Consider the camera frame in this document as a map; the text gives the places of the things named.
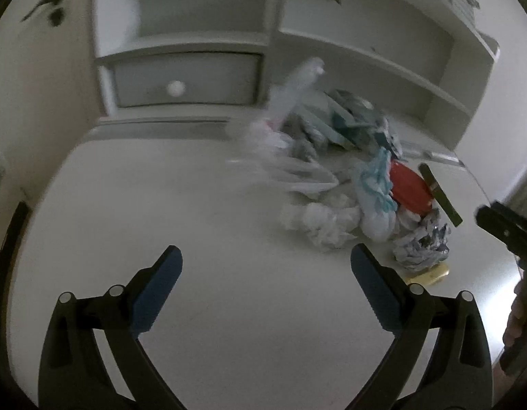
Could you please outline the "right hand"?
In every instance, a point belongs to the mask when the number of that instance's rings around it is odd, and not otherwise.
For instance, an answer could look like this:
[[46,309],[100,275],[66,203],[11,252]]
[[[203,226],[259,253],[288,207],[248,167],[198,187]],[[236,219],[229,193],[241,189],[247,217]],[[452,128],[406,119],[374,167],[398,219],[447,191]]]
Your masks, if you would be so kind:
[[525,281],[522,279],[514,288],[515,299],[511,306],[507,326],[502,336],[505,347],[511,347],[521,337],[527,320]]

